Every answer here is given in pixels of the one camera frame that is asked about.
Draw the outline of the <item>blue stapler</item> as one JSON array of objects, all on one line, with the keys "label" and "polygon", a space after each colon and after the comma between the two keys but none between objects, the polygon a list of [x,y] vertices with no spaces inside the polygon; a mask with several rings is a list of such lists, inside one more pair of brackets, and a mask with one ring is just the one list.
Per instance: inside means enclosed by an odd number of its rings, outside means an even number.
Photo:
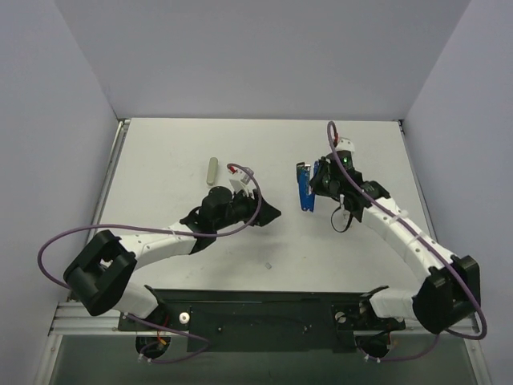
[{"label": "blue stapler", "polygon": [[304,212],[312,213],[314,211],[316,194],[313,192],[309,182],[316,174],[317,168],[317,160],[313,164],[306,164],[305,162],[296,164],[298,195],[301,210]]}]

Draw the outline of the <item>beige stapler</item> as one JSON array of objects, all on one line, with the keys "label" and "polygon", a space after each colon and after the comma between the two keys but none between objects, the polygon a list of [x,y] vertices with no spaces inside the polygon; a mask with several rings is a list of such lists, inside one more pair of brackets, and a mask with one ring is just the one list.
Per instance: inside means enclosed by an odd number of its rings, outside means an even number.
[{"label": "beige stapler", "polygon": [[216,157],[211,157],[208,161],[206,184],[211,187],[216,183],[216,177],[219,167],[219,161]]}]

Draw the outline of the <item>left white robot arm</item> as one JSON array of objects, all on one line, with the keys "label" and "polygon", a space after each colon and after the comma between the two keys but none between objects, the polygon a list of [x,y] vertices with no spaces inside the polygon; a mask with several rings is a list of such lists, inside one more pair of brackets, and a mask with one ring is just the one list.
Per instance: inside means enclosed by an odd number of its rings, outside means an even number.
[{"label": "left white robot arm", "polygon": [[117,310],[135,315],[145,329],[156,330],[164,323],[165,311],[153,289],[131,281],[137,269],[170,257],[199,253],[231,225],[242,222],[263,227],[280,215],[281,211],[258,191],[246,194],[225,187],[211,188],[199,207],[162,233],[97,233],[67,267],[63,279],[89,315]]}]

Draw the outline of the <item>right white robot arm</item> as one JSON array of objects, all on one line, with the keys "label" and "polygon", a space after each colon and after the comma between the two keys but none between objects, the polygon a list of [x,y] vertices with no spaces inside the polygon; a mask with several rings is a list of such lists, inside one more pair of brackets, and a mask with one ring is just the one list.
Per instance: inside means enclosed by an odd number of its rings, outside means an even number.
[{"label": "right white robot arm", "polygon": [[480,303],[479,264],[458,257],[424,233],[375,180],[364,180],[349,151],[317,161],[309,181],[312,192],[341,204],[350,218],[372,229],[405,262],[417,290],[386,287],[358,307],[360,323],[375,328],[387,318],[413,319],[439,334],[475,313]]}]

